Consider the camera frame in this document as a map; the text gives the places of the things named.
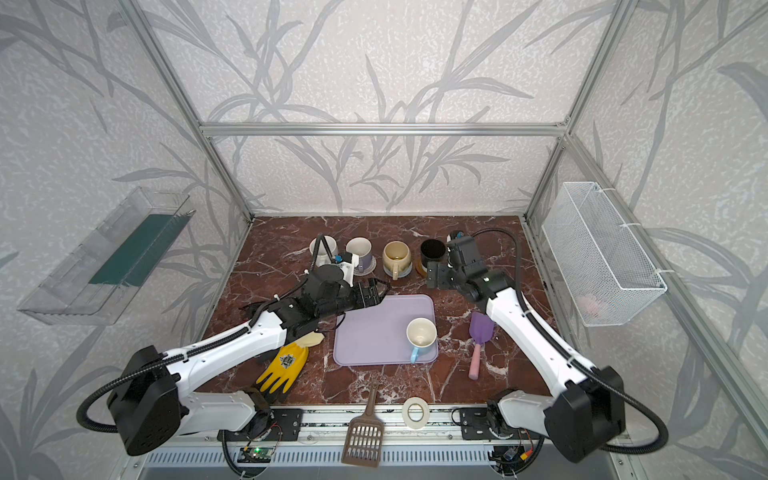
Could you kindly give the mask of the lilac mug white inside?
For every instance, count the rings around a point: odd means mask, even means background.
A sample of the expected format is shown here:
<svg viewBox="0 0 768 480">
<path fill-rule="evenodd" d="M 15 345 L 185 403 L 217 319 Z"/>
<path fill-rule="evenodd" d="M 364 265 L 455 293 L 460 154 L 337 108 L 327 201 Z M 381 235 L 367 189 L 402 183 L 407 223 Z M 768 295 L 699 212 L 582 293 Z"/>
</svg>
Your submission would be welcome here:
<svg viewBox="0 0 768 480">
<path fill-rule="evenodd" d="M 369 239 L 364 237 L 356 237 L 349 240 L 346 244 L 346 251 L 358 255 L 359 259 L 374 257 L 372 244 Z"/>
</svg>

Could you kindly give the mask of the beige ceramic mug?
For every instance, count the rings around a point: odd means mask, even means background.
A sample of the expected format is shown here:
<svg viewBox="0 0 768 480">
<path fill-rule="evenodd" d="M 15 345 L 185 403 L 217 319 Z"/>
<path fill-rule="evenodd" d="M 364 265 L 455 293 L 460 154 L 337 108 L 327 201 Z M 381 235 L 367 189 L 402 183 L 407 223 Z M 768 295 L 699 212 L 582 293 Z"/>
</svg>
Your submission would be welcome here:
<svg viewBox="0 0 768 480">
<path fill-rule="evenodd" d="M 405 266 L 412 264 L 411 250 L 408 245 L 402 241 L 391 241 L 383 249 L 383 266 L 385 264 L 393 267 L 394 265 Z"/>
</svg>

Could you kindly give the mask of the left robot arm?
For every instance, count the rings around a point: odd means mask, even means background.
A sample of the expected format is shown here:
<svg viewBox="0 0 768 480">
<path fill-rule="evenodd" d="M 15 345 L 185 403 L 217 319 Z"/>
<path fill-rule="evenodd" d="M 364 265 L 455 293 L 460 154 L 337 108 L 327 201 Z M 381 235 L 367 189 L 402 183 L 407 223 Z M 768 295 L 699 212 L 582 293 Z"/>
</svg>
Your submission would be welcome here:
<svg viewBox="0 0 768 480">
<path fill-rule="evenodd" d="M 146 454 L 168 440 L 205 430 L 238 431 L 257 413 L 248 394 L 199 395 L 198 387 L 260 354 L 278 350 L 317 331 L 322 320 L 373 307 L 390 284 L 353 280 L 354 257 L 312 263 L 283 295 L 260 303 L 242 324 L 193 344 L 134 353 L 122 375 L 86 397 L 77 423 L 93 432 L 117 434 L 130 456 Z"/>
</svg>

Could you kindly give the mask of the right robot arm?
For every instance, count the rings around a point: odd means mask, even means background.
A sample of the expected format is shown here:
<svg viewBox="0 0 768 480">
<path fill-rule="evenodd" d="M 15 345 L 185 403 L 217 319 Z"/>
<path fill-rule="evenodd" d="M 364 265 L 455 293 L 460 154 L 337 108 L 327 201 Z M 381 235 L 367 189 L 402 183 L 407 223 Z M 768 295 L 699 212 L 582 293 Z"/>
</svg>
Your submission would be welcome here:
<svg viewBox="0 0 768 480">
<path fill-rule="evenodd" d="M 428 287 L 455 290 L 479 307 L 512 338 L 549 390 L 546 396 L 522 390 L 502 395 L 497 410 L 503 422 L 548 438 L 572 463 L 596 450 L 646 455 L 664 448 L 669 431 L 660 416 L 626 393 L 615 369 L 596 367 L 560 337 L 525 298 L 522 280 L 520 265 L 513 274 L 489 268 L 476 236 L 461 230 L 447 237 L 446 261 L 427 267 Z M 626 430 L 627 408 L 655 426 L 654 439 L 632 446 L 613 444 Z"/>
</svg>

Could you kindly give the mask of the light blue mug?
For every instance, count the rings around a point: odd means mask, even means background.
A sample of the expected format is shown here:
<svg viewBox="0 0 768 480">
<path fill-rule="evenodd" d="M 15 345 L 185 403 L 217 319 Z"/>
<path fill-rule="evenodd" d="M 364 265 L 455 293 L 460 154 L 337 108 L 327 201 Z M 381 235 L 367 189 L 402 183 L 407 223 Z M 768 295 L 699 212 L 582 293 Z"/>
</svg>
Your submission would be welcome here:
<svg viewBox="0 0 768 480">
<path fill-rule="evenodd" d="M 406 336 L 412 345 L 410 362 L 416 363 L 420 356 L 427 354 L 436 342 L 436 325 L 427 318 L 413 319 L 406 328 Z"/>
</svg>

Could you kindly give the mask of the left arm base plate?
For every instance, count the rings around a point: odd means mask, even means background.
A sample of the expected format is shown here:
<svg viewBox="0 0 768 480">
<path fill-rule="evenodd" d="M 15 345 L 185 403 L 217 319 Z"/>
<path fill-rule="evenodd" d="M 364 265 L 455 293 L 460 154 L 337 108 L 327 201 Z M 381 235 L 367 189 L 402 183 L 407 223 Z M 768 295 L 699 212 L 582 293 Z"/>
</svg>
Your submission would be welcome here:
<svg viewBox="0 0 768 480">
<path fill-rule="evenodd" d="M 296 441 L 303 413 L 301 408 L 277 408 L 269 412 L 259 410 L 239 432 L 240 438 L 253 441 Z"/>
</svg>

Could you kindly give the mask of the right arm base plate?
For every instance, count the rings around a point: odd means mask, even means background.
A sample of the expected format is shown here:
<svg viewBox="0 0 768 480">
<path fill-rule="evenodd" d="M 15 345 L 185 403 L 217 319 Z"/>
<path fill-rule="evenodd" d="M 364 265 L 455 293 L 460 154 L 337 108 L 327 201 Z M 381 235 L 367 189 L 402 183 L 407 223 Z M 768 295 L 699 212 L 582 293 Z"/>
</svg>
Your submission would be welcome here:
<svg viewBox="0 0 768 480">
<path fill-rule="evenodd" d="M 458 407 L 451 412 L 451 420 L 461 429 L 463 440 L 512 441 L 535 443 L 540 435 L 524 429 L 492 426 L 486 407 Z"/>
</svg>

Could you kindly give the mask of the brown wooden coaster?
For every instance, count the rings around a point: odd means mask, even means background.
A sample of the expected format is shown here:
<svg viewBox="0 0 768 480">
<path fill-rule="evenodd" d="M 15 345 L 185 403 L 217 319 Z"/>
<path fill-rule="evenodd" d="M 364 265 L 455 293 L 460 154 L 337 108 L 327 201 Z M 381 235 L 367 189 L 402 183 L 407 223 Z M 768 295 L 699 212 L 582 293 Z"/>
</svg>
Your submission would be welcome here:
<svg viewBox="0 0 768 480">
<path fill-rule="evenodd" d="M 424 278 L 426 278 L 426 277 L 427 277 L 428 273 L 427 273 L 427 271 L 426 271 L 425 267 L 424 267 L 424 266 L 423 266 L 421 263 L 416 263 L 416 264 L 415 264 L 415 267 L 416 267 L 416 271 L 417 271 L 417 273 L 418 273 L 420 276 L 422 276 L 422 277 L 424 277 Z"/>
</svg>

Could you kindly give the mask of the black mug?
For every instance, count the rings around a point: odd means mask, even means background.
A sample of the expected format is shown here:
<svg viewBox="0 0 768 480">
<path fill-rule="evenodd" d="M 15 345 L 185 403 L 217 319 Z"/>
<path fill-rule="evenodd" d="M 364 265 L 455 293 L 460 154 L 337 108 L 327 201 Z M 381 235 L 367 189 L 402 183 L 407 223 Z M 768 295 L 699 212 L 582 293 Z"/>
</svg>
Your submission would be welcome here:
<svg viewBox="0 0 768 480">
<path fill-rule="evenodd" d="M 420 265 L 427 271 L 431 262 L 441 262 L 447 253 L 446 244 L 435 238 L 424 240 L 420 245 Z"/>
</svg>

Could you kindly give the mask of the white speckled mug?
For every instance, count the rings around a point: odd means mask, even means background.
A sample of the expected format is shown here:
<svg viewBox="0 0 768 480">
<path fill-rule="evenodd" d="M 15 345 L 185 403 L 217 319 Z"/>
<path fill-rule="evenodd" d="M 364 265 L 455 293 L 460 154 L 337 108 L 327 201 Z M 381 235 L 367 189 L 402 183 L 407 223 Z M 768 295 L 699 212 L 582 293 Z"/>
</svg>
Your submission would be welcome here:
<svg viewBox="0 0 768 480">
<path fill-rule="evenodd" d="M 313 239 L 309 245 L 309 251 L 315 266 L 332 264 L 338 255 L 336 240 L 329 235 L 324 235 L 323 238 L 317 236 Z"/>
</svg>

